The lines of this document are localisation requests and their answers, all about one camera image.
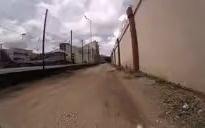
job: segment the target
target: debris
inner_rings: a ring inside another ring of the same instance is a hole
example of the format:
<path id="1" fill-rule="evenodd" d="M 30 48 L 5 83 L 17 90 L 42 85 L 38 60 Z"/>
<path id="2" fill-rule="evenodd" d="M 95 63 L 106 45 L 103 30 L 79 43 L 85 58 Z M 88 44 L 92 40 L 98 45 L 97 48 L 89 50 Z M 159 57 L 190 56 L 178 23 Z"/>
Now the debris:
<path id="1" fill-rule="evenodd" d="M 188 109 L 189 109 L 189 105 L 188 105 L 187 103 L 185 103 L 185 104 L 183 105 L 183 109 L 188 110 Z"/>

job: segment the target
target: rock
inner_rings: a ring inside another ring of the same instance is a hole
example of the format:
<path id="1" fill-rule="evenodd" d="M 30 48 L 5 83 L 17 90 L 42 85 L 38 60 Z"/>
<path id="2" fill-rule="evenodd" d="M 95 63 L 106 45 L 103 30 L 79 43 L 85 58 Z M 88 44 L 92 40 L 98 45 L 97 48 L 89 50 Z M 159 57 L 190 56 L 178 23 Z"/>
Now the rock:
<path id="1" fill-rule="evenodd" d="M 202 109 L 199 109 L 199 110 L 198 110 L 198 115 L 201 115 L 202 112 L 203 112 Z"/>
<path id="2" fill-rule="evenodd" d="M 187 103 L 185 103 L 185 104 L 183 105 L 183 109 L 188 110 L 188 109 L 189 109 L 189 105 L 188 105 Z"/>

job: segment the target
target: cloud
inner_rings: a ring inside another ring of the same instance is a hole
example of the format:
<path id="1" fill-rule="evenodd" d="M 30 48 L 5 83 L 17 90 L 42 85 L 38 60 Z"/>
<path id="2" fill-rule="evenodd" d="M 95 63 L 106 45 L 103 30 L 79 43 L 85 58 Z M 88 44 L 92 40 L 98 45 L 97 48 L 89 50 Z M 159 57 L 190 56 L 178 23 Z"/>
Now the cloud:
<path id="1" fill-rule="evenodd" d="M 133 0 L 0 0 L 0 20 L 3 21 L 0 40 L 11 47 L 20 43 L 19 47 L 41 50 L 48 8 L 46 51 L 56 48 L 61 41 L 68 42 L 71 30 L 74 44 L 80 44 L 81 40 L 89 42 L 90 23 L 84 18 L 85 14 L 92 20 L 93 39 L 100 42 L 101 52 L 109 55 L 126 19 L 123 14 L 131 3 Z M 24 44 L 20 41 L 23 32 L 26 33 Z"/>

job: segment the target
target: utility pole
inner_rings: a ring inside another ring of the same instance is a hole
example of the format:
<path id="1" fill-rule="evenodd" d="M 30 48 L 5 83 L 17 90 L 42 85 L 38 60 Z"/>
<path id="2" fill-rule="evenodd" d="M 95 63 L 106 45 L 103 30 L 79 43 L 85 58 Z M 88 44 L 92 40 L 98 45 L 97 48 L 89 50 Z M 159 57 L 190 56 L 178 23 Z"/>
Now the utility pole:
<path id="1" fill-rule="evenodd" d="M 70 35 L 71 35 L 71 40 L 70 40 L 70 43 L 71 43 L 71 49 L 70 49 L 70 52 L 71 52 L 71 61 L 72 61 L 72 63 L 73 63 L 73 56 L 72 56 L 72 30 L 71 30 L 71 32 L 70 32 Z"/>
<path id="2" fill-rule="evenodd" d="M 83 64 L 83 40 L 82 40 L 82 64 Z"/>
<path id="3" fill-rule="evenodd" d="M 45 62 L 44 62 L 44 44 L 45 44 L 45 31 L 46 31 L 46 24 L 47 24 L 47 16 L 48 16 L 48 9 L 46 9 L 45 12 L 45 19 L 44 19 L 44 30 L 43 30 L 43 41 L 42 41 L 42 65 L 43 65 L 43 70 L 45 70 Z"/>
<path id="4" fill-rule="evenodd" d="M 2 44 L 0 44 L 0 62 L 2 61 Z"/>
<path id="5" fill-rule="evenodd" d="M 88 44 L 88 64 L 90 63 L 90 46 Z"/>
<path id="6" fill-rule="evenodd" d="M 93 48 L 92 48 L 92 62 L 94 62 L 94 54 L 93 54 Z"/>

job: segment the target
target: light pole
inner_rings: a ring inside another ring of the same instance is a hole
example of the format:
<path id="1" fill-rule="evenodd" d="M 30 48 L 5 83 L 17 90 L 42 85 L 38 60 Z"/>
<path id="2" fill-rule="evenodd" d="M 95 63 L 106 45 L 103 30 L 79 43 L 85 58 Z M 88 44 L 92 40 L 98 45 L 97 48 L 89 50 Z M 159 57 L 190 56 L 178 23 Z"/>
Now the light pole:
<path id="1" fill-rule="evenodd" d="M 92 39 L 92 20 L 90 20 L 86 15 L 84 15 L 84 17 L 85 17 L 85 19 L 87 19 L 89 22 L 90 22 L 90 43 L 92 43 L 93 42 L 93 39 Z M 89 51 L 90 51 L 90 49 L 89 49 L 89 45 L 88 45 L 88 63 L 89 63 Z"/>
<path id="2" fill-rule="evenodd" d="M 22 33 L 21 36 L 22 36 L 22 41 L 24 42 L 24 36 L 26 36 L 26 33 Z"/>

